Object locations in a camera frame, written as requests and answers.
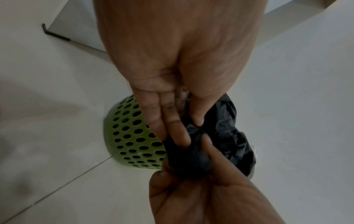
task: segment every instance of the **perforated bin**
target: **perforated bin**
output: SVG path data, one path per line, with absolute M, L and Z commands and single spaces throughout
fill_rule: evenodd
M 145 123 L 134 95 L 114 105 L 104 120 L 104 140 L 121 164 L 160 169 L 166 150 Z

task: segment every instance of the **skin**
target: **skin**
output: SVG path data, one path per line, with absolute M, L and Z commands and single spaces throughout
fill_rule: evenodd
M 207 177 L 180 178 L 167 161 L 162 171 L 151 177 L 149 199 L 156 224 L 285 224 L 266 197 L 207 135 L 202 138 L 202 150 L 213 164 Z
M 188 92 L 197 126 L 234 84 L 266 0 L 94 0 L 101 39 L 160 140 L 188 147 Z

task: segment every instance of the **floor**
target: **floor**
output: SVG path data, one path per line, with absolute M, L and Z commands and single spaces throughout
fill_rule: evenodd
M 62 3 L 0 0 L 0 224 L 152 224 L 153 171 L 103 141 L 131 91 L 105 53 L 43 33 Z M 229 91 L 258 151 L 253 182 L 288 223 L 354 220 L 353 21 L 351 0 L 266 14 Z

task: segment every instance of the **tile grout line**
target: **tile grout line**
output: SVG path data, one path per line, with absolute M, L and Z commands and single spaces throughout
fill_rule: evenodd
M 93 170 L 94 168 L 98 167 L 99 165 L 101 165 L 102 163 L 106 162 L 107 160 L 109 160 L 110 158 L 112 158 L 113 156 L 110 156 L 109 158 L 103 160 L 102 162 L 100 162 L 99 164 L 95 165 L 94 167 L 88 169 L 87 171 L 83 172 L 82 174 L 80 174 L 79 176 L 75 177 L 74 179 L 72 179 L 71 181 L 67 182 L 66 184 L 64 184 L 63 186 L 59 187 L 58 189 L 54 190 L 53 192 L 47 194 L 46 196 L 44 196 L 43 198 L 39 199 L 38 201 L 36 201 L 35 203 L 33 203 L 32 205 L 29 205 L 27 207 L 25 207 L 24 209 L 22 209 L 21 211 L 19 211 L 18 213 L 14 214 L 13 216 L 11 216 L 10 218 L 6 219 L 5 221 L 3 221 L 0 224 L 5 224 L 9 221 L 11 221 L 12 219 L 14 219 L 16 216 L 22 214 L 23 212 L 27 211 L 28 209 L 32 208 L 33 206 L 35 206 L 36 204 L 38 204 L 39 202 L 43 201 L 44 199 L 46 199 L 47 197 L 49 197 L 50 195 L 56 193 L 57 191 L 59 191 L 60 189 L 62 189 L 63 187 L 65 187 L 66 185 L 70 184 L 71 182 L 73 182 L 74 180 L 80 178 L 81 176 L 85 175 L 86 173 L 90 172 L 91 170 Z

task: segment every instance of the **garbage bag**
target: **garbage bag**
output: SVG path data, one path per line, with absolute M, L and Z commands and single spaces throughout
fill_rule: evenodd
M 245 176 L 250 175 L 256 159 L 245 134 L 235 127 L 236 108 L 227 94 L 207 112 L 203 126 L 195 126 L 188 116 L 181 119 L 192 143 L 185 149 L 177 146 L 171 137 L 163 141 L 172 168 L 190 178 L 204 177 L 210 171 L 211 161 L 201 152 L 201 137 L 206 133 L 226 158 Z

